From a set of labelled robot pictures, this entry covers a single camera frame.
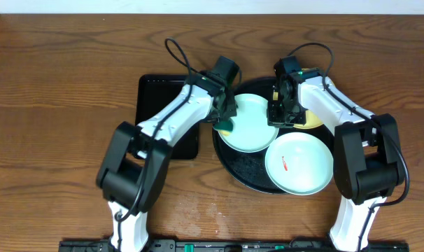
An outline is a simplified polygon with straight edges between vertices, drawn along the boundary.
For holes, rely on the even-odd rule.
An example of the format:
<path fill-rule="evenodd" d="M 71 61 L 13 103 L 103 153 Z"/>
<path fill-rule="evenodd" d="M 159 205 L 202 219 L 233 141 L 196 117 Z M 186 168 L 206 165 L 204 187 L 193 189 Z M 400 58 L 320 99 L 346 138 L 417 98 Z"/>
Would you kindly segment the green yellow sponge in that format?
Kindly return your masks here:
<path fill-rule="evenodd" d="M 231 119 L 221 120 L 220 122 L 217 122 L 213 125 L 213 129 L 219 134 L 227 137 L 232 133 L 234 124 Z"/>

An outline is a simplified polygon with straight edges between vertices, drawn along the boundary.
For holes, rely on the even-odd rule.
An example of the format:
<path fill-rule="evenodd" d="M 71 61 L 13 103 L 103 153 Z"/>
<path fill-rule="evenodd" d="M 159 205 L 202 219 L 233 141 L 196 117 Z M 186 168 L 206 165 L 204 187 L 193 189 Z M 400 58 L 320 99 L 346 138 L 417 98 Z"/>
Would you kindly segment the yellow plate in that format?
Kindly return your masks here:
<path fill-rule="evenodd" d="M 289 75 L 286 77 L 288 81 L 290 81 L 293 84 L 294 89 L 296 89 L 296 93 L 298 91 L 298 83 L 295 82 L 295 80 Z M 323 122 L 316 116 L 314 113 L 312 113 L 310 110 L 306 109 L 306 123 L 304 125 L 295 125 L 294 127 L 277 127 L 277 128 L 297 128 L 301 130 L 309 130 L 316 127 L 320 127 L 323 124 Z"/>

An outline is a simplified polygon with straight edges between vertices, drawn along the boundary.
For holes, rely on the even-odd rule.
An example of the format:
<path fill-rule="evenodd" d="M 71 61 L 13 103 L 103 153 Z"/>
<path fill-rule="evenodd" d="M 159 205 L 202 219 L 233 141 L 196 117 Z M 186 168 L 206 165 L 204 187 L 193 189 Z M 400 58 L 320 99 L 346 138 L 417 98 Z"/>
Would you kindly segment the light blue plate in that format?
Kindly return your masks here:
<path fill-rule="evenodd" d="M 317 137 L 292 132 L 268 147 L 264 165 L 272 183 L 292 195 L 312 195 L 323 190 L 333 177 L 333 157 Z"/>
<path fill-rule="evenodd" d="M 268 125 L 268 101 L 256 94 L 235 97 L 236 116 L 231 117 L 233 130 L 218 135 L 230 148 L 243 153 L 254 153 L 267 148 L 278 136 L 279 128 Z"/>

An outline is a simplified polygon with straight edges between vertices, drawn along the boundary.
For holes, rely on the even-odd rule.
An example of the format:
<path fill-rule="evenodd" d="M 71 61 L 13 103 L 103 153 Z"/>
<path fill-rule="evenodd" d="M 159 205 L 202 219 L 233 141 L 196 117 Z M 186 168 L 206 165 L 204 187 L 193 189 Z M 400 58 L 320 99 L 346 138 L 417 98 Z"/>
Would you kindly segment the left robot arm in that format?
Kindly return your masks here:
<path fill-rule="evenodd" d="M 148 212 L 164 187 L 174 146 L 195 124 L 218 124 L 236 115 L 230 86 L 239 73 L 189 73 L 181 91 L 159 113 L 115 129 L 96 177 L 113 217 L 109 251 L 144 250 Z"/>

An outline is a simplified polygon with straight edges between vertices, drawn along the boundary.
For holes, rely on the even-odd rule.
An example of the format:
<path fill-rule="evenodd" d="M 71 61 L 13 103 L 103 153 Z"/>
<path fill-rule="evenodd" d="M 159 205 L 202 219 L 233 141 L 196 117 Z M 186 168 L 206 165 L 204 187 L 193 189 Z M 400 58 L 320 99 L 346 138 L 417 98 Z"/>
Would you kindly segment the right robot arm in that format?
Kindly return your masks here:
<path fill-rule="evenodd" d="M 334 136 L 333 176 L 341 203 L 330 239 L 338 251 L 368 247 L 376 212 L 402 202 L 409 172 L 395 119 L 375 115 L 340 92 L 319 69 L 276 67 L 268 121 L 284 127 L 311 111 Z"/>

